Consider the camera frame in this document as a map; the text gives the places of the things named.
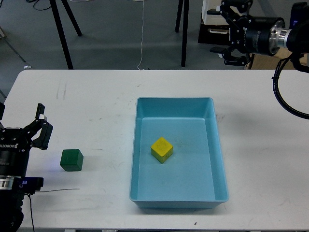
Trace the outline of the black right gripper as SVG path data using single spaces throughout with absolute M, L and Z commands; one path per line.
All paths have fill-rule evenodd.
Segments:
M 209 15 L 221 15 L 230 26 L 229 47 L 215 46 L 210 52 L 219 54 L 225 65 L 246 66 L 250 55 L 261 54 L 273 56 L 279 48 L 279 33 L 285 28 L 281 17 L 248 16 L 252 0 L 222 0 L 220 8 L 209 10 Z M 241 56 L 232 53 L 237 50 Z

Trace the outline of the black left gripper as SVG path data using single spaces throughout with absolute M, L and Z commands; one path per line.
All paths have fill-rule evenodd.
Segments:
M 31 146 L 46 150 L 53 126 L 44 116 L 45 106 L 39 103 L 35 119 L 24 128 L 1 128 L 0 130 L 0 174 L 3 176 L 25 176 L 29 160 L 31 134 L 41 130 Z

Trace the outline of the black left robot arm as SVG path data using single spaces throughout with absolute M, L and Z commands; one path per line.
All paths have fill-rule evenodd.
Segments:
M 0 230 L 15 232 L 24 218 L 23 199 L 43 187 L 42 177 L 27 177 L 32 148 L 46 150 L 53 126 L 44 116 L 45 106 L 37 106 L 35 119 L 24 128 L 0 128 Z

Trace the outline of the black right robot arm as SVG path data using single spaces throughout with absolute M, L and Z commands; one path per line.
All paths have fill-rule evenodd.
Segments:
M 296 18 L 287 29 L 281 17 L 249 15 L 252 4 L 251 0 L 223 0 L 220 6 L 207 11 L 225 19 L 231 42 L 228 48 L 214 47 L 211 52 L 220 54 L 225 65 L 245 66 L 251 62 L 252 54 L 274 56 L 280 48 L 287 48 L 293 67 L 307 73 L 309 68 L 300 63 L 300 58 L 309 51 L 308 18 Z

